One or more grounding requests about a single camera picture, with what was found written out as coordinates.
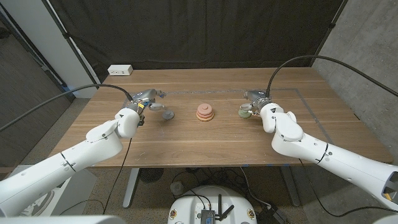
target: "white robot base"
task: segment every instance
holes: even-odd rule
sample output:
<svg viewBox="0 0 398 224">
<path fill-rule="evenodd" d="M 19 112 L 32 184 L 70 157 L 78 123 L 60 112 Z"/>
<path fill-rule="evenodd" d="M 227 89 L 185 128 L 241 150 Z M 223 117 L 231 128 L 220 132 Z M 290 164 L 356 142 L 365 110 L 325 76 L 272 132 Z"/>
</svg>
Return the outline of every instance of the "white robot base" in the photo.
<svg viewBox="0 0 398 224">
<path fill-rule="evenodd" d="M 199 197 L 203 200 L 206 211 L 203 211 L 203 203 Z M 246 198 L 231 189 L 217 185 L 199 186 L 183 194 L 170 208 L 167 221 L 168 224 L 257 223 L 253 206 Z"/>
</svg>

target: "floor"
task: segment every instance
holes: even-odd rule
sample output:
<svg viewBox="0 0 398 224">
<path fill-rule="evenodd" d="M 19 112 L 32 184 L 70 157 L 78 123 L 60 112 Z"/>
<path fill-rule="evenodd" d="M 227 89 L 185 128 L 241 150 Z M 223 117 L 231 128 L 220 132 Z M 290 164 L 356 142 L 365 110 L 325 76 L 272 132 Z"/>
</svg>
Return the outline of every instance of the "floor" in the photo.
<svg viewBox="0 0 398 224">
<path fill-rule="evenodd" d="M 46 133 L 43 139 L 22 161 L 22 164 L 35 164 L 45 159 L 87 102 L 88 100 L 85 99 L 76 99 Z M 232 169 L 241 174 L 240 169 L 237 167 Z M 275 204 L 284 213 L 291 224 L 372 223 L 378 218 L 390 215 L 390 213 L 381 210 L 362 210 L 351 213 L 343 218 L 332 217 L 323 211 L 317 202 L 305 176 L 303 167 L 292 167 L 292 173 L 295 178 L 300 199 L 302 204 L 304 204 L 302 207 L 293 207 L 288 198 L 280 170 L 277 167 L 247 167 L 244 169 L 254 194 L 266 202 Z M 379 206 L 378 202 L 366 192 L 363 192 L 361 189 L 336 177 L 328 171 L 316 166 L 306 166 L 305 169 L 309 173 L 321 201 L 330 212 L 341 214 L 349 209 L 361 206 Z M 97 199 L 105 204 L 111 193 L 119 169 L 90 168 L 89 170 L 98 177 L 90 199 Z M 169 208 L 174 202 L 173 195 L 170 191 L 171 181 L 176 174 L 184 170 L 184 168 L 164 169 L 163 176 L 157 182 L 148 184 L 139 181 L 132 206 L 129 209 L 124 209 L 122 207 L 122 201 L 130 170 L 128 168 L 123 168 L 112 191 L 106 214 L 117 215 L 127 223 L 166 223 Z M 207 179 L 203 171 L 198 171 L 196 175 L 198 176 L 199 182 Z M 176 178 L 176 181 L 177 180 L 183 182 L 186 190 L 198 185 L 192 174 L 180 175 Z M 261 207 L 256 201 L 252 198 L 249 198 L 249 201 L 254 206 L 255 211 L 261 211 Z M 101 205 L 95 201 L 88 202 L 84 214 L 102 214 Z M 259 223 L 277 222 L 268 218 Z"/>
</svg>

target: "wooden table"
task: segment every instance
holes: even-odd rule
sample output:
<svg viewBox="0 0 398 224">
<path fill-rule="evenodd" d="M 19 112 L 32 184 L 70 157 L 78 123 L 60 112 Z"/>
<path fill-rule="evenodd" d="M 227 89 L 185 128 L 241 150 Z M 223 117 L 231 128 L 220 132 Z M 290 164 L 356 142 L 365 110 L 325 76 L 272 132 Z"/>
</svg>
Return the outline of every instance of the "wooden table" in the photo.
<svg viewBox="0 0 398 224">
<path fill-rule="evenodd" d="M 290 169 L 299 160 L 276 153 L 271 148 L 273 134 L 262 128 L 261 118 L 238 116 L 245 90 L 263 90 L 274 68 L 229 68 L 189 70 L 135 70 L 128 77 L 109 76 L 104 83 L 130 93 L 155 88 L 167 93 L 157 102 L 173 110 L 175 117 L 162 118 L 163 111 L 145 110 L 145 124 L 134 136 L 124 166 L 132 167 L 123 207 L 128 208 L 134 195 L 138 168 L 211 167 L 211 166 L 281 166 L 293 205 L 300 205 Z M 392 162 L 391 154 L 365 127 L 350 108 L 312 68 L 283 68 L 273 81 L 272 100 L 285 111 L 293 111 L 304 132 L 343 147 L 364 157 Z M 124 94 L 101 87 L 88 102 L 51 155 L 85 140 L 86 133 L 114 119 L 127 103 Z M 210 104 L 215 117 L 199 121 L 196 110 Z M 120 167 L 129 139 L 122 139 L 124 149 L 117 156 L 95 167 Z"/>
</svg>

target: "gray wall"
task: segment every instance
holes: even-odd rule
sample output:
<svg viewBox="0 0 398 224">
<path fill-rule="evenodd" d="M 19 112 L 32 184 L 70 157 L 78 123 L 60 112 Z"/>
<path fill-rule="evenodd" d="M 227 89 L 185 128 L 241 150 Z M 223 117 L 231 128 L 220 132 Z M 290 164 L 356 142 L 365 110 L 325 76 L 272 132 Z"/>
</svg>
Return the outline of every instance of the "gray wall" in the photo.
<svg viewBox="0 0 398 224">
<path fill-rule="evenodd" d="M 348 1 L 320 55 L 346 62 L 398 91 L 398 1 Z M 398 98 L 358 74 L 317 59 L 321 76 L 398 164 Z"/>
</svg>

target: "black curtain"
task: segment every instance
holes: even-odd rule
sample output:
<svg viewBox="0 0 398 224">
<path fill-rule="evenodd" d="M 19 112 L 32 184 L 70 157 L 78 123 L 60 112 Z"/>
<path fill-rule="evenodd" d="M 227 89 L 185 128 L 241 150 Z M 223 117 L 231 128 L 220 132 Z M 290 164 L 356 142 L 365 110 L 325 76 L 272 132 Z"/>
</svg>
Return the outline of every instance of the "black curtain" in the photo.
<svg viewBox="0 0 398 224">
<path fill-rule="evenodd" d="M 50 0 L 101 81 L 111 64 L 277 67 L 315 53 L 342 1 Z"/>
</svg>

